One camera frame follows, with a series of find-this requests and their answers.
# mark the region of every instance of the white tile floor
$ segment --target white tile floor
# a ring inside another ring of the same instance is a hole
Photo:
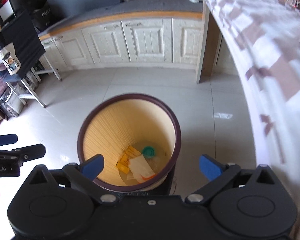
[[[60,169],[69,162],[78,162],[76,143],[83,120],[102,101],[118,94],[150,94],[176,114],[182,147],[175,171],[175,194],[185,197],[207,183],[198,166],[198,158],[204,153],[223,163],[255,167],[250,118],[237,76],[221,74],[197,85],[194,71],[177,69],[109,68],[61,75],[62,82],[51,75],[37,89],[47,108],[28,101],[18,118],[0,125],[0,135],[18,136],[16,145],[2,148],[42,143],[47,149],[44,158],[21,167],[20,177],[1,179],[0,240],[13,236],[7,207],[33,167],[45,164],[49,169]]]

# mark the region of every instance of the metal screw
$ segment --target metal screw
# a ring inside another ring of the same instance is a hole
[[[156,203],[157,202],[155,200],[149,200],[148,201],[148,205],[151,205],[151,206],[155,205]]]
[[[201,202],[204,197],[200,194],[190,194],[187,198],[190,202]]]
[[[112,203],[112,202],[117,200],[117,197],[115,195],[112,195],[112,194],[104,194],[100,197],[100,199],[101,199],[102,202]]]

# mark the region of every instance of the wooden cabinet panel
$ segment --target wooden cabinet panel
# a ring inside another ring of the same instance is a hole
[[[122,22],[131,62],[171,62],[171,19]]]
[[[52,39],[44,40],[41,43],[46,50],[46,57],[53,67],[57,68],[59,71],[71,70],[71,68],[66,65],[62,55]],[[40,62],[46,69],[51,69],[43,56],[40,58]]]
[[[82,29],[95,64],[129,62],[121,22]]]
[[[65,32],[53,37],[61,55],[68,66],[75,69],[87,68],[85,65],[93,64],[88,46],[81,30]]]
[[[202,21],[172,20],[173,62],[197,64],[202,40]]]

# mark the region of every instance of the yellow paper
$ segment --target yellow paper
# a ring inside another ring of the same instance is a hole
[[[130,169],[129,169],[128,167],[122,165],[122,164],[119,163],[119,162],[117,162],[116,167],[117,167],[120,171],[124,172],[125,174],[128,174],[129,171],[130,171]]]
[[[141,153],[138,150],[134,149],[132,146],[129,146],[123,153],[121,159],[117,162],[116,167],[120,171],[123,171],[125,174],[128,174],[130,171],[129,169],[130,159],[133,159],[140,155]]]

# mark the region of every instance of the green bottle cap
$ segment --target green bottle cap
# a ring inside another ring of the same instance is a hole
[[[142,150],[142,155],[145,158],[150,159],[155,156],[155,150],[151,146],[144,147],[144,149]]]

